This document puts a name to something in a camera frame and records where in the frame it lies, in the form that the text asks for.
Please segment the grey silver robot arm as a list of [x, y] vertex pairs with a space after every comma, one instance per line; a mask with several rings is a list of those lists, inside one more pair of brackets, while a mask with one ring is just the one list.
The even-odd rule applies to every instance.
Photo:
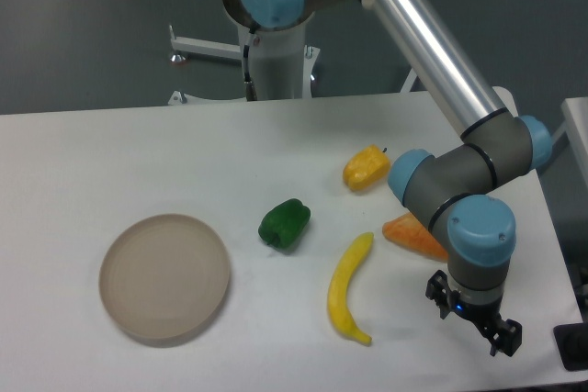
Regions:
[[[316, 11], [342, 0], [223, 0], [246, 33], [240, 41], [245, 96], [250, 101], [300, 98], [303, 50], [285, 54], [269, 42], [253, 54], [255, 32], [301, 28]], [[471, 322], [493, 353], [512, 355], [521, 325], [503, 319], [504, 281], [515, 249], [515, 216], [492, 190], [544, 164], [547, 128], [512, 115], [462, 52], [427, 0], [358, 0], [379, 18], [461, 139], [435, 157], [404, 153], [391, 167], [390, 189], [448, 254], [446, 271], [428, 281], [426, 296], [442, 316]]]

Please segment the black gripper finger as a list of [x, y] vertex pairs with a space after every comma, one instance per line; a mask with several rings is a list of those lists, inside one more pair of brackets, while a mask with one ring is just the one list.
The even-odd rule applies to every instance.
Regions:
[[440, 319], [445, 319], [454, 310], [454, 291], [449, 286], [447, 274], [442, 270], [437, 270], [429, 278], [425, 296], [435, 302], [439, 309]]
[[503, 353], [513, 356], [522, 345], [523, 327], [513, 319], [504, 320], [500, 315], [475, 323], [482, 337], [490, 343], [490, 356]]

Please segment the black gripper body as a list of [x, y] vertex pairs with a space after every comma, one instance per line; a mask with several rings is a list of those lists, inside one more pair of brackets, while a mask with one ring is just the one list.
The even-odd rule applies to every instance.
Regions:
[[466, 287], [452, 276], [448, 278], [449, 310], [462, 319], [486, 323], [501, 317], [504, 283], [487, 290]]

